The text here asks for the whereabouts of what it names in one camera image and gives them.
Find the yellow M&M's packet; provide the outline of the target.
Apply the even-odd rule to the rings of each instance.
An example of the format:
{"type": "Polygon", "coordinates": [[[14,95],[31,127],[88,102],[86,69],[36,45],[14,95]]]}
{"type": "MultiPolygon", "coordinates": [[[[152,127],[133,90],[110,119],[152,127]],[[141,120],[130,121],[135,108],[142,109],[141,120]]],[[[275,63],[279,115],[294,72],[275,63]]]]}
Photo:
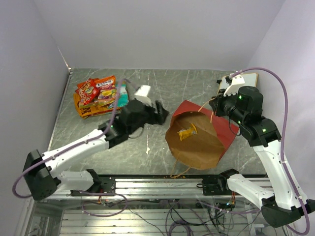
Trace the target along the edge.
{"type": "Polygon", "coordinates": [[[182,129],[178,131],[177,133],[179,135],[180,141],[183,141],[184,139],[197,134],[197,129],[196,129],[196,126],[193,123],[191,123],[189,128],[182,129]]]}

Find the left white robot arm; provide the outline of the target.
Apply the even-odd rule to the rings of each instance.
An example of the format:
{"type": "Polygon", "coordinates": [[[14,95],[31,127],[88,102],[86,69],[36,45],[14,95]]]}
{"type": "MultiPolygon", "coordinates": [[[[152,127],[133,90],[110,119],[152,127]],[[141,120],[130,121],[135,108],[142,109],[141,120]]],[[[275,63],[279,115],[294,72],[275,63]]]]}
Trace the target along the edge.
{"type": "Polygon", "coordinates": [[[118,115],[88,135],[55,150],[28,153],[23,177],[30,191],[30,197],[41,201],[58,190],[77,191],[87,195],[98,194],[101,181],[94,170],[69,172],[67,169],[76,161],[108,150],[126,141],[130,134],[145,124],[163,125],[169,112],[159,101],[150,106],[138,100],[128,102],[118,115]]]}

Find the Doritos chip bag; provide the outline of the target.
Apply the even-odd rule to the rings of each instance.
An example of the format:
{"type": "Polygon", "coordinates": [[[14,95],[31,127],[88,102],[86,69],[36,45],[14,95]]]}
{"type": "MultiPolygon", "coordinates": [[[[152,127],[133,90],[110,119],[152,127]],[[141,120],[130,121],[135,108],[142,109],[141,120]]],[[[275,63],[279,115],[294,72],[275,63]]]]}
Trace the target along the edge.
{"type": "MultiPolygon", "coordinates": [[[[116,85],[114,88],[102,89],[99,95],[94,100],[87,104],[82,105],[81,100],[75,102],[76,111],[83,119],[93,116],[99,116],[104,114],[110,114],[114,110],[114,103],[117,95],[116,85]]],[[[121,110],[129,102],[129,96],[126,90],[126,84],[123,82],[120,89],[120,96],[117,103],[117,112],[121,110]]]]}

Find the red snack packet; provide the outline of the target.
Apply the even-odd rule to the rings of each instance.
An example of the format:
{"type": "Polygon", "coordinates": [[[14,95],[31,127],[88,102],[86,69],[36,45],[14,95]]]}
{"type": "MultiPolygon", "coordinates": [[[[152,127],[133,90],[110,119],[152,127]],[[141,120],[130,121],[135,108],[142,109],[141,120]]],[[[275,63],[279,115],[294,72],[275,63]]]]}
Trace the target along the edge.
{"type": "Polygon", "coordinates": [[[78,106],[80,109],[94,107],[98,105],[99,89],[96,87],[94,79],[89,78],[85,82],[77,85],[78,88],[75,92],[79,95],[80,99],[78,106]]]}

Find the red brown paper bag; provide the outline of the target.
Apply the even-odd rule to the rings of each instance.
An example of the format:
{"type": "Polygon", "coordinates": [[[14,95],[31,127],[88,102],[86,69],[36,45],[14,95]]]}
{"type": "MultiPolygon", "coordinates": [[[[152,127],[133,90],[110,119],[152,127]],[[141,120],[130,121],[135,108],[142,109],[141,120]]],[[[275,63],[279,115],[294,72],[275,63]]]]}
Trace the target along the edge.
{"type": "Polygon", "coordinates": [[[170,174],[171,178],[178,178],[191,169],[213,169],[224,156],[224,146],[216,137],[209,116],[199,111],[201,107],[185,100],[171,118],[165,139],[175,158],[175,163],[187,166],[185,171],[176,174],[176,165],[174,165],[170,174]],[[197,134],[180,141],[177,132],[189,128],[191,123],[196,126],[197,134]]]}

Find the orange Kettle chip bag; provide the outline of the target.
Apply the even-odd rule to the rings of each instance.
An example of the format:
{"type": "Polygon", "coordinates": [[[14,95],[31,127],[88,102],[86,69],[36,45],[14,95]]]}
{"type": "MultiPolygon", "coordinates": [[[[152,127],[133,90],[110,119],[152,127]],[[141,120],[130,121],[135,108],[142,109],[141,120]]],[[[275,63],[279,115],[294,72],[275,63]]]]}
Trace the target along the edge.
{"type": "Polygon", "coordinates": [[[73,102],[76,112],[83,119],[110,114],[114,110],[114,102],[104,105],[100,104],[97,99],[87,105],[82,105],[81,97],[76,93],[73,94],[73,102]]]}

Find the teal snack packet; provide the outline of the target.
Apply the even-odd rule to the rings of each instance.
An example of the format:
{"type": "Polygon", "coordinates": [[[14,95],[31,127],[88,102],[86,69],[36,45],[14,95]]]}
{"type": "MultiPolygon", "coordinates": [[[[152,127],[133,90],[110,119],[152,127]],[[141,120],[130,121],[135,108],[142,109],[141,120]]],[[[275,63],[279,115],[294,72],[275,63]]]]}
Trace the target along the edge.
{"type": "Polygon", "coordinates": [[[120,89],[120,97],[119,97],[119,100],[118,100],[117,107],[118,108],[122,108],[128,102],[129,102],[129,96],[128,96],[128,92],[127,92],[127,89],[126,89],[126,84],[122,84],[121,85],[121,89],[120,89]]]}

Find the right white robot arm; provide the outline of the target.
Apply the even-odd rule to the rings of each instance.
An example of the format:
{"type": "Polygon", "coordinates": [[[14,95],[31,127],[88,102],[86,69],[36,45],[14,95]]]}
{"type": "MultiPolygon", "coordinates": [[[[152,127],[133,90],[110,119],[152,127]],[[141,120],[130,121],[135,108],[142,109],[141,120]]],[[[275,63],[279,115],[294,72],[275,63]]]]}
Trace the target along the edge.
{"type": "Polygon", "coordinates": [[[263,95],[252,86],[242,86],[231,94],[220,89],[209,102],[216,116],[226,116],[239,125],[240,134],[258,155],[273,189],[262,188],[235,169],[221,173],[217,189],[224,195],[231,191],[242,195],[261,210],[269,225],[278,228],[314,212],[315,202],[300,189],[281,149],[280,132],[262,115],[262,104],[263,95]]]}

